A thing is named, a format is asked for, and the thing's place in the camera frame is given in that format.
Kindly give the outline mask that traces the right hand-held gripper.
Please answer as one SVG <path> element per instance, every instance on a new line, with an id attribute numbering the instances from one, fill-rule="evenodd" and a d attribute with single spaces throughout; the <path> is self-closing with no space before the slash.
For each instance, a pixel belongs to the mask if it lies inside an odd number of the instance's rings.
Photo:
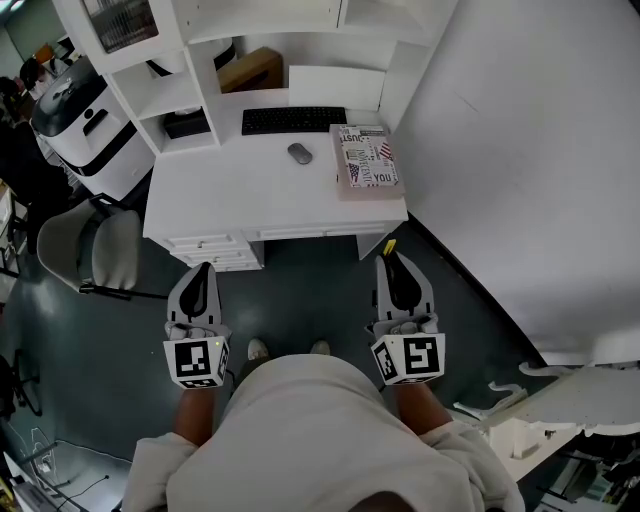
<path id="1" fill-rule="evenodd" d="M 370 350 L 385 386 L 424 383 L 445 373 L 446 339 L 433 313 L 431 283 L 412 260 L 398 253 L 418 281 L 422 297 L 412 315 L 398 315 L 383 257 L 376 257 L 378 320 L 367 325 L 366 331 L 374 338 Z"/>

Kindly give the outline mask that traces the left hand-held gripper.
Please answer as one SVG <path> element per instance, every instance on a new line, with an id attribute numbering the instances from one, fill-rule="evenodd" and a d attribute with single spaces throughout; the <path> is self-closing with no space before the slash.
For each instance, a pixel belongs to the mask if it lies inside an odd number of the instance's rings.
<path id="1" fill-rule="evenodd" d="M 167 302 L 164 354 L 171 380 L 182 389 L 224 384 L 232 331 L 221 320 L 214 267 L 191 268 L 171 290 Z"/>

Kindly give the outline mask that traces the person's right forearm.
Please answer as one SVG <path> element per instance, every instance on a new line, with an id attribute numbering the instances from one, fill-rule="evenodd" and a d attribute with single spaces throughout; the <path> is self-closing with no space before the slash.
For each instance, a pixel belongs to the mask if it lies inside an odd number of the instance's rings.
<path id="1" fill-rule="evenodd" d="M 453 421 L 426 383 L 393 387 L 400 420 L 416 435 L 425 435 Z"/>

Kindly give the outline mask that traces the person's dark trousers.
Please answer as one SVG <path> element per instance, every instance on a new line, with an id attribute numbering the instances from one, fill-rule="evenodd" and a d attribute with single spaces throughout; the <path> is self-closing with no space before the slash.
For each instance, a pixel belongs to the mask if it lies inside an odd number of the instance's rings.
<path id="1" fill-rule="evenodd" d="M 233 378 L 233 385 L 231 395 L 234 395 L 238 387 L 244 382 L 244 380 L 254 371 L 257 366 L 260 366 L 261 362 L 258 359 L 247 360 L 238 374 Z"/>

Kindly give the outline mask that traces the grey office chair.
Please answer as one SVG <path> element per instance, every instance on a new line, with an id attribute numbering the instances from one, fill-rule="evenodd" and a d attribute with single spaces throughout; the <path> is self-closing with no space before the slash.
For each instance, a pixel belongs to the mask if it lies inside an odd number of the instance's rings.
<path id="1" fill-rule="evenodd" d="M 135 289 L 141 242 L 138 213 L 101 193 L 48 219 L 38 234 L 37 256 L 50 274 L 79 294 L 164 300 L 164 295 Z"/>

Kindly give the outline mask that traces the wide white desk drawer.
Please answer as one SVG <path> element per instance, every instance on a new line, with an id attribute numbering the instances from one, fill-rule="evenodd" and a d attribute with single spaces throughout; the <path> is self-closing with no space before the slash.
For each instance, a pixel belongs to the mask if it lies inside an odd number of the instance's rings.
<path id="1" fill-rule="evenodd" d="M 356 223 L 329 226 L 297 226 L 244 230 L 248 241 L 271 241 L 298 238 L 321 238 L 331 236 L 353 236 L 383 233 L 387 229 L 385 223 Z"/>

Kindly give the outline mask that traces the beige flat box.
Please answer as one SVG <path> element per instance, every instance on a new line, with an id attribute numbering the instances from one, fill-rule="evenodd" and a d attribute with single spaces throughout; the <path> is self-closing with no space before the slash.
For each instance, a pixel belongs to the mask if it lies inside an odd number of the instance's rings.
<path id="1" fill-rule="evenodd" d="M 331 127 L 330 127 L 330 136 L 331 136 L 333 147 L 334 147 Z M 395 165 L 398 170 L 396 158 L 395 158 Z M 399 172 L 399 174 L 400 174 L 401 182 L 400 182 L 400 185 L 396 188 L 391 188 L 391 189 L 373 188 L 373 189 L 361 189 L 361 190 L 348 190 L 343 185 L 342 182 L 338 182 L 338 171 L 337 171 L 337 163 L 336 163 L 336 182 L 338 187 L 338 195 L 341 200 L 347 200 L 347 201 L 400 199 L 404 196 L 405 188 L 404 188 L 403 179 L 401 177 L 401 173 Z"/>

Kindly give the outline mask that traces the patterned black white book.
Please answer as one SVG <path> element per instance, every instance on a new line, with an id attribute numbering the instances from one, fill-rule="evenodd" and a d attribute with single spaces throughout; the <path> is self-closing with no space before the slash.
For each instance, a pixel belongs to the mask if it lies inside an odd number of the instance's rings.
<path id="1" fill-rule="evenodd" d="M 387 130 L 380 125 L 332 125 L 338 182 L 348 190 L 400 185 Z"/>

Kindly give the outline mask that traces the person's white sweatshirt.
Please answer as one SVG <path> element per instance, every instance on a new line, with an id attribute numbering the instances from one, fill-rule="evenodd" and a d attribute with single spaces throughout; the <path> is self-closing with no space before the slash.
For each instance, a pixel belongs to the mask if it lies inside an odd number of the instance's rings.
<path id="1" fill-rule="evenodd" d="M 333 356 L 259 361 L 203 446 L 137 443 L 123 512 L 525 512 L 475 428 L 414 434 Z"/>

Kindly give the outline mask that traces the white black floor appliance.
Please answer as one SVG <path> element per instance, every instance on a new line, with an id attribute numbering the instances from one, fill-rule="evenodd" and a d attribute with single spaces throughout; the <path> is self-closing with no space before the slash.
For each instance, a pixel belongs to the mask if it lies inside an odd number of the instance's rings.
<path id="1" fill-rule="evenodd" d="M 122 200 L 155 154 L 90 61 L 79 58 L 35 104 L 31 125 L 92 193 Z"/>

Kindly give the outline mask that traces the black swivel chair base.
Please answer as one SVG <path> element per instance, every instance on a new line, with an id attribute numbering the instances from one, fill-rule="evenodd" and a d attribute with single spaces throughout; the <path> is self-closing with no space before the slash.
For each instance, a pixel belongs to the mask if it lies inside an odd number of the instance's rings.
<path id="1" fill-rule="evenodd" d="M 16 412 L 15 404 L 20 407 L 28 407 L 36 417 L 42 416 L 42 410 L 35 408 L 29 399 L 25 385 L 28 383 L 39 384 L 40 377 L 32 375 L 22 378 L 20 374 L 20 359 L 23 351 L 14 351 L 13 363 L 10 364 L 0 355 L 0 419 L 10 420 Z"/>

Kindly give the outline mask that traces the white desk with shelves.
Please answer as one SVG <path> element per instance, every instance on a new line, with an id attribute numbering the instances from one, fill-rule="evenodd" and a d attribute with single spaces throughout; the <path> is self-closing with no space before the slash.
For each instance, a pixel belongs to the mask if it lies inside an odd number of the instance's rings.
<path id="1" fill-rule="evenodd" d="M 408 218 L 403 199 L 341 200 L 326 133 L 243 136 L 246 109 L 289 106 L 289 67 L 386 73 L 377 111 L 346 110 L 352 124 L 400 124 L 459 0 L 149 0 L 159 35 L 106 53 L 81 0 L 53 0 L 73 42 L 105 78 L 156 157 L 144 235 L 165 239 L 234 233 L 264 265 L 264 245 L 244 230 L 385 223 L 353 235 L 368 255 Z M 261 47 L 280 53 L 280 89 L 222 94 L 218 71 Z M 169 113 L 202 108 L 210 132 L 170 139 Z M 288 153 L 301 143 L 308 165 Z"/>

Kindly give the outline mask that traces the black keyboard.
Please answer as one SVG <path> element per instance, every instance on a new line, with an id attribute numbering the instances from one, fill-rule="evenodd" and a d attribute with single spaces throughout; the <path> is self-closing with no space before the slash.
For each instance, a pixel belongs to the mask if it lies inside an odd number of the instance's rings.
<path id="1" fill-rule="evenodd" d="M 243 111 L 243 136 L 328 133 L 332 125 L 347 123 L 343 107 L 276 107 L 246 109 Z"/>

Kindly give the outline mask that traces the brown cardboard box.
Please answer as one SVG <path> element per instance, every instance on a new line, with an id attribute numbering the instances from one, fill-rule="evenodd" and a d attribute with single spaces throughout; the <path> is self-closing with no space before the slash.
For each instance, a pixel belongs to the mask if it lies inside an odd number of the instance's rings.
<path id="1" fill-rule="evenodd" d="M 222 94 L 280 89 L 284 84 L 283 58 L 275 50 L 261 47 L 225 64 L 218 79 Z"/>

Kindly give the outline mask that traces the dark metal grille panel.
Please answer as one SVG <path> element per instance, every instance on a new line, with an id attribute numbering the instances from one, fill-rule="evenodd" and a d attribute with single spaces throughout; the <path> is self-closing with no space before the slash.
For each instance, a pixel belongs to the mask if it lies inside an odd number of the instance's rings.
<path id="1" fill-rule="evenodd" d="M 106 53 L 159 35 L 149 0 L 81 1 Z"/>

